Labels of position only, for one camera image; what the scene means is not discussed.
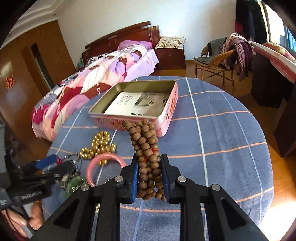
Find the ceiling molding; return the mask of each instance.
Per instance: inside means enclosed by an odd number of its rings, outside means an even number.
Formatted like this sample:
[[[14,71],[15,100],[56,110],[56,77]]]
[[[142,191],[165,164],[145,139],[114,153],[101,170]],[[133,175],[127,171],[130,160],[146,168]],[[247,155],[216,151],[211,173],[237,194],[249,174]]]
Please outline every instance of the ceiling molding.
[[[35,3],[37,4],[36,7],[34,6],[35,4],[33,4],[33,6],[19,18],[0,49],[23,33],[42,24],[57,20],[64,8],[71,1],[72,0],[52,0],[52,2],[49,3],[49,1],[46,2],[46,0],[38,0]]]

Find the wicker chair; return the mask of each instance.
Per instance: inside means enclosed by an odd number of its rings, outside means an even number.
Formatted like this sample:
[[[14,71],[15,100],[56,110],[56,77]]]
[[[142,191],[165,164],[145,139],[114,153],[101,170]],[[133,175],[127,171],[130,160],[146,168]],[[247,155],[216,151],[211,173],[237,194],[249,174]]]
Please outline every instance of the wicker chair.
[[[201,57],[203,57],[204,55],[208,55],[209,53],[209,50],[207,48],[207,46],[205,46],[202,50],[202,53],[201,53]],[[196,63],[196,66],[195,66],[195,77],[197,78],[197,69],[201,69],[202,70],[202,74],[201,74],[201,80],[205,80],[207,78],[210,78],[210,77],[213,77],[215,75],[218,75],[218,76],[221,76],[223,78],[223,86],[225,85],[225,79],[227,80],[230,80],[232,82],[232,95],[234,96],[234,80],[233,80],[233,70],[230,69],[231,71],[231,79],[225,77],[225,72],[226,71],[229,71],[228,69],[223,69],[223,68],[220,68],[218,65],[224,60],[224,59],[227,59],[229,58],[230,56],[232,55],[235,55],[237,54],[236,53],[236,49],[233,49],[233,50],[230,50],[226,53],[222,53],[222,54],[218,54],[216,55],[211,61],[209,64],[204,64],[202,62],[199,62],[198,60],[194,59],[195,63]],[[207,69],[213,69],[213,70],[217,70],[219,72],[212,72],[210,70],[207,70]],[[212,75],[204,78],[204,72],[207,71],[207,72],[210,72],[210,73],[213,73]]]

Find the headboard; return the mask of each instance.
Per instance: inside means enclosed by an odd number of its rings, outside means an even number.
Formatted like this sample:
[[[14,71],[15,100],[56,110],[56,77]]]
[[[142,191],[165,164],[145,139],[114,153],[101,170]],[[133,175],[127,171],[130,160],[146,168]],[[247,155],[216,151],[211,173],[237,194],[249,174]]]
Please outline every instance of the headboard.
[[[137,23],[113,33],[107,34],[92,43],[85,46],[85,51],[82,53],[82,60],[87,63],[88,59],[92,56],[110,53],[117,49],[118,45],[123,40],[135,41],[150,41],[154,48],[160,40],[159,27],[149,26],[150,21]]]

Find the red door decoration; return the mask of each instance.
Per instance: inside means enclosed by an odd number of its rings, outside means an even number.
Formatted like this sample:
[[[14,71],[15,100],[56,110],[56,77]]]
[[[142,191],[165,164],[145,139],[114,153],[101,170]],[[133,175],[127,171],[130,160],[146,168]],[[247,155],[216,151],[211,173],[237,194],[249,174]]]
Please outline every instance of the red door decoration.
[[[11,89],[13,87],[13,84],[15,83],[15,80],[13,79],[13,76],[6,77],[6,88]]]

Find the blue plaid tablecloth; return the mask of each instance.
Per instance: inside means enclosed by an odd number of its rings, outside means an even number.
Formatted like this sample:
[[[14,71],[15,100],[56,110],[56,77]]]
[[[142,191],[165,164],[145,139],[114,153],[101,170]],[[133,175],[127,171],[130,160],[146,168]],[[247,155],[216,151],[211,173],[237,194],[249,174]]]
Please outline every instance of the blue plaid tablecloth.
[[[223,90],[195,78],[146,76],[137,80],[175,79],[177,106],[159,149],[171,165],[197,184],[221,185],[240,207],[259,225],[273,199],[273,176],[267,143],[254,116]],[[98,128],[88,114],[101,97],[93,98],[77,110],[59,131],[48,155],[63,157],[81,147],[90,147]],[[126,131],[107,130],[117,144],[117,154],[131,163],[134,150]],[[82,175],[89,161],[83,160]],[[93,173],[100,185],[120,173],[120,166],[109,161]],[[43,200],[47,219],[64,201],[66,194],[58,186]],[[120,209],[121,240],[179,240],[180,205],[159,199],[136,199]]]

